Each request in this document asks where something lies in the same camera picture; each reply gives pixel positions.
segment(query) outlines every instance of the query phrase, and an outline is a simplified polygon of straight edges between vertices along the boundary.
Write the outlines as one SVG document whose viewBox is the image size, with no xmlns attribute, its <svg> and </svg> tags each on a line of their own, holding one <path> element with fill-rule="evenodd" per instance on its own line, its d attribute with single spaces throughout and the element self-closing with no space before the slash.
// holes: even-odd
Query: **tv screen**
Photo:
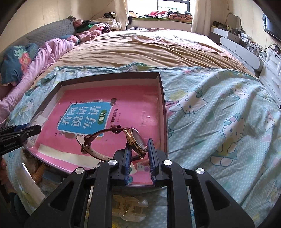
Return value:
<svg viewBox="0 0 281 228">
<path fill-rule="evenodd" d="M 277 34 L 274 25 L 270 22 L 270 20 L 265 14 L 263 15 L 263 22 L 264 22 L 264 31 L 267 32 L 274 39 L 281 42 L 281 37 Z"/>
</svg>

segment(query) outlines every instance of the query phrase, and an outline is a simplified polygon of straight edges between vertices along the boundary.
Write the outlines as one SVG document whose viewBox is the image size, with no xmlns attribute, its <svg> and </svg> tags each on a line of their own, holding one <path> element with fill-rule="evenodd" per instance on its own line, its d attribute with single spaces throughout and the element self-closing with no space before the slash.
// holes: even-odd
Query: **curtain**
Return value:
<svg viewBox="0 0 281 228">
<path fill-rule="evenodd" d="M 195 0 L 191 32 L 208 36 L 211 28 L 211 0 Z"/>
<path fill-rule="evenodd" d="M 116 19 L 121 24 L 121 30 L 126 30 L 129 24 L 128 0 L 114 0 Z"/>
</svg>

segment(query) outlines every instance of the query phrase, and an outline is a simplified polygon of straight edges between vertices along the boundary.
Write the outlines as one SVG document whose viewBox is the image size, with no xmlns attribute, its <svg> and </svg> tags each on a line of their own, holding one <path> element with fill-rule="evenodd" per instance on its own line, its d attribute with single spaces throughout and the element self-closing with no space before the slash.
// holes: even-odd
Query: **watch face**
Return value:
<svg viewBox="0 0 281 228">
<path fill-rule="evenodd" d="M 139 132 L 134 128 L 132 128 L 131 131 L 132 131 L 133 137 L 136 140 L 136 143 L 138 144 L 138 146 L 142 150 L 147 151 L 147 144 L 145 143 L 145 141 L 143 140 L 143 138 L 141 137 Z"/>
</svg>

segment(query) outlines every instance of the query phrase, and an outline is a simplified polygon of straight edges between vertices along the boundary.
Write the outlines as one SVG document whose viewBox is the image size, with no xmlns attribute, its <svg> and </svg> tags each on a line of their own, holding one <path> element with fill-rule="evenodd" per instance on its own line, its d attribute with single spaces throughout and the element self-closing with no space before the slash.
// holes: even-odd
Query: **metal bolt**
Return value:
<svg viewBox="0 0 281 228">
<path fill-rule="evenodd" d="M 111 159 L 111 160 L 108 161 L 108 164 L 109 164 L 109 165 L 116 165 L 116 164 L 117 164 L 117 161 L 114 160 L 114 159 Z"/>
<path fill-rule="evenodd" d="M 205 170 L 202 168 L 198 168 L 198 169 L 196 169 L 196 173 L 203 174 L 203 173 L 205 173 Z"/>
<path fill-rule="evenodd" d="M 75 172 L 76 172 L 77 174 L 81 174 L 81 173 L 84 172 L 84 169 L 83 169 L 83 168 L 77 168 L 77 169 L 75 170 Z"/>
<path fill-rule="evenodd" d="M 171 165 L 172 164 L 172 161 L 171 160 L 165 160 L 163 161 L 164 165 Z"/>
</svg>

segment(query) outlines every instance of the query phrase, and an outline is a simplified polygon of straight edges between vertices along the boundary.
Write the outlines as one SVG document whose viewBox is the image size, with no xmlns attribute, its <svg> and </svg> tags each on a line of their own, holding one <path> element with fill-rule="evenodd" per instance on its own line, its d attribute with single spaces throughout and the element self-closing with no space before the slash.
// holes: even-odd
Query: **triangular cutout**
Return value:
<svg viewBox="0 0 281 228">
<path fill-rule="evenodd" d="M 68 203 L 74 182 L 71 181 L 67 186 L 57 195 L 57 197 L 50 203 L 50 207 L 64 211 Z"/>
<path fill-rule="evenodd" d="M 210 193 L 213 207 L 216 211 L 226 208 L 230 205 L 228 199 L 216 188 L 211 181 L 206 181 L 206 186 Z"/>
</svg>

